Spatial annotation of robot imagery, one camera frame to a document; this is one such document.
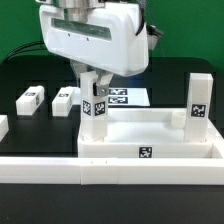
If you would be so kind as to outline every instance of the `black cable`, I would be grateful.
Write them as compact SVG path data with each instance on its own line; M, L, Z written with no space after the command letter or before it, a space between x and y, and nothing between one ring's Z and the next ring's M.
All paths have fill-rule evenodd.
M25 53L25 51L23 51L24 49L26 48L30 48L30 47L33 47L33 46L37 46L37 45L42 45L44 44L43 41L36 41L36 42L32 42L32 43L29 43L29 44L25 44L23 46L20 46L18 48L16 48L15 50L13 50L12 52L10 52L0 63L0 65L6 63L12 56L15 56L16 54L19 54L20 52L21 53Z
M163 58L166 58L166 54L165 54L163 45L162 45L162 43L161 43L161 40L159 39L158 42L159 42L160 50L161 50L161 53L162 53L162 57L163 57Z
M11 59L12 57L14 57L14 56L16 56L18 54L27 53L27 52L31 52L31 51L45 51L45 50L47 50L47 48L32 49L32 50L23 50L23 51L15 52L14 54L11 54L10 56L6 57L4 59L4 61L2 61L0 63L0 65L6 63L9 59Z
M145 13L144 13L144 6L141 4L141 1L135 0L135 2L139 5L139 8L141 9L141 17L142 17L141 24L139 25L139 28L135 34L136 36L138 36L142 32L142 30L145 26Z
M151 24L155 24L155 20L154 20L154 16L153 16L150 4L149 4L149 0L146 2L146 7L147 7L147 10L149 11L149 16L152 21Z
M162 37L164 35L164 32L162 30L159 30L157 27L153 25L147 25L146 29L148 34L150 35L155 35L157 37Z

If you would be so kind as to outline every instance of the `marker on block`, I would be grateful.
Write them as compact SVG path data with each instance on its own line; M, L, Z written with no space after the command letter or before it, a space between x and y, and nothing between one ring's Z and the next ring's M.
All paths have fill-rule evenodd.
M9 131L8 118L6 115L0 115L0 142Z
M67 117L74 98L74 87L61 88L52 102L52 111L54 117Z
M17 115L33 115L44 100L44 87L31 86L17 101Z
M211 74L191 73L184 130L185 141L206 140L212 84Z

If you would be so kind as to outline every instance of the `white block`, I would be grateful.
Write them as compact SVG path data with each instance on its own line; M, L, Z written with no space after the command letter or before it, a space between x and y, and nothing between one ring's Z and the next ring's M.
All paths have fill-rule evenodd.
M9 131L8 119L6 115L0 115L0 142Z
M104 75L102 85L110 83L112 74ZM85 140L98 141L107 136L108 96L94 96L95 71L81 74L81 133Z
M116 159L90 159L81 164L81 184L117 184Z
M61 88L52 102L53 116L67 117L74 98L74 87Z
M31 86L17 101L17 115L33 115L44 100L44 87Z
M211 74L191 73L185 141L203 142L206 140L212 84L213 78Z

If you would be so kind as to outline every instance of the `white plastic fixture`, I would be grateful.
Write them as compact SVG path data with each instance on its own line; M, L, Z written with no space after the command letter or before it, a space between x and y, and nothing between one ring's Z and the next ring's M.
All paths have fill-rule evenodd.
M184 141L176 112L186 108L109 108L104 142L79 135L85 158L1 157L0 183L224 185L223 138L208 121L206 141Z
M89 9L88 22L64 20L64 10L40 7L44 42L50 52L121 76L143 72L148 66L146 26L137 4L105 3Z
M0 142L9 131L8 118L6 115L0 115Z
M44 87L31 86L16 101L17 115L33 115L44 100Z
M79 157L192 158L200 157L201 153L204 157L214 139L208 128L208 124L212 125L208 119L212 84L211 74L191 73L188 107L184 111L136 109L120 110L120 114L114 111L103 142L88 142L79 134ZM95 123L96 131L105 129L101 121Z

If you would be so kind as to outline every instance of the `white cube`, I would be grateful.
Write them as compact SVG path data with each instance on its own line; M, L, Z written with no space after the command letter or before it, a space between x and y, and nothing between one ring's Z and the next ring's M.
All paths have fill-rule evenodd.
M74 89L74 87L65 87L60 89L52 102L52 111L54 117L68 116L73 105Z
M44 87L31 86L17 101L17 115L33 115L44 100Z

